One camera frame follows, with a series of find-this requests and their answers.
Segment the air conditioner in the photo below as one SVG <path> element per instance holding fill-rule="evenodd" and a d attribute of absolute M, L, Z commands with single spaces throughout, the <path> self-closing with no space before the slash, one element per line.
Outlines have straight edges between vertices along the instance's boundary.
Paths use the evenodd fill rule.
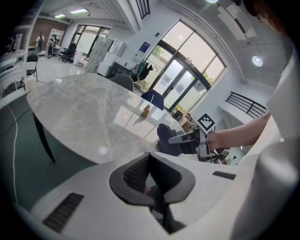
<path fill-rule="evenodd" d="M 246 14 L 235 4 L 226 9 L 218 7 L 220 14 L 218 17 L 225 23 L 237 40 L 246 40 L 256 37 L 256 33 L 251 26 Z"/>

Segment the desk chair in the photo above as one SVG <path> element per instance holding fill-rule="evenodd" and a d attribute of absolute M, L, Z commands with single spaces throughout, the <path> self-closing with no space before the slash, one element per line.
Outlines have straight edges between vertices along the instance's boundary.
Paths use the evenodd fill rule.
<path fill-rule="evenodd" d="M 37 78 L 37 81 L 38 81 L 38 72 L 37 72 L 37 63 L 38 63 L 38 56 L 33 54 L 33 55 L 29 55 L 27 57 L 27 62 L 36 62 L 36 66 L 34 69 L 28 69 L 26 70 L 26 75 L 27 76 L 30 76 L 33 74 L 34 76 L 34 73 L 36 73 L 36 78 Z"/>
<path fill-rule="evenodd" d="M 158 107 L 159 109 L 163 110 L 164 109 L 164 97 L 161 96 L 154 89 L 151 89 L 141 95 L 141 97 L 144 98 L 145 100 L 147 100 L 148 102 L 151 102 L 152 96 L 154 96 L 153 100 L 152 100 L 152 104 L 154 106 Z"/>
<path fill-rule="evenodd" d="M 63 52 L 60 52 L 62 54 L 62 56 L 59 59 L 61 59 L 63 62 L 70 62 L 72 63 L 74 60 L 72 60 L 71 58 L 74 57 L 74 53 L 76 51 L 76 44 L 75 43 L 71 43 L 69 48 L 64 48 Z"/>
<path fill-rule="evenodd" d="M 119 75 L 116 75 L 113 78 L 110 78 L 109 80 L 111 80 L 114 83 L 122 86 L 123 88 L 126 88 L 129 91 L 133 92 L 134 83 L 133 83 L 133 80 L 132 80 L 132 78 L 130 76 L 125 75 L 125 74 L 119 74 Z"/>

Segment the oval table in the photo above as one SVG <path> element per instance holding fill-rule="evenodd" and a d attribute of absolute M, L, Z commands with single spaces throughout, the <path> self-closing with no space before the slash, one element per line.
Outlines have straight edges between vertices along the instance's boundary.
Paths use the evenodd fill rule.
<path fill-rule="evenodd" d="M 141 152 L 159 151 L 157 127 L 181 130 L 166 110 L 97 74 L 58 78 L 27 95 L 35 124 L 49 157 L 55 162 L 43 127 L 80 156 L 102 164 Z"/>

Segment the black railing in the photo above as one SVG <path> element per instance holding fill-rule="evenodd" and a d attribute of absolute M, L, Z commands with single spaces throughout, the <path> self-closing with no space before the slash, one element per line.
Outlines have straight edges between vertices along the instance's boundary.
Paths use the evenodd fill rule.
<path fill-rule="evenodd" d="M 146 15 L 150 14 L 150 6 L 149 6 L 149 0 L 135 0 L 137 3 L 137 6 L 139 8 L 139 12 L 141 15 L 141 18 L 143 19 Z"/>
<path fill-rule="evenodd" d="M 235 92 L 231 92 L 226 102 L 241 109 L 252 118 L 261 117 L 267 112 L 267 109 L 263 105 Z"/>

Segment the ceiling light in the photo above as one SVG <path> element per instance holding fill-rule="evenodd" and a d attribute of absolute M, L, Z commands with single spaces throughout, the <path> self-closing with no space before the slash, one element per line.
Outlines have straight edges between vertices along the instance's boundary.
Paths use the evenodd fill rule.
<path fill-rule="evenodd" d="M 254 63 L 255 66 L 261 67 L 263 65 L 263 61 L 261 60 L 260 57 L 254 56 L 252 58 L 252 62 Z"/>
<path fill-rule="evenodd" d="M 54 16 L 54 17 L 56 17 L 56 18 L 60 18 L 60 17 L 64 17 L 65 15 L 64 14 L 59 14 L 59 15 L 57 15 L 57 16 Z"/>
<path fill-rule="evenodd" d="M 209 3 L 216 3 L 218 0 L 206 0 Z"/>
<path fill-rule="evenodd" d="M 83 12 L 87 12 L 87 11 L 88 10 L 86 10 L 85 8 L 83 8 L 83 9 L 72 11 L 71 13 L 75 14 L 75 13 L 83 13 Z"/>

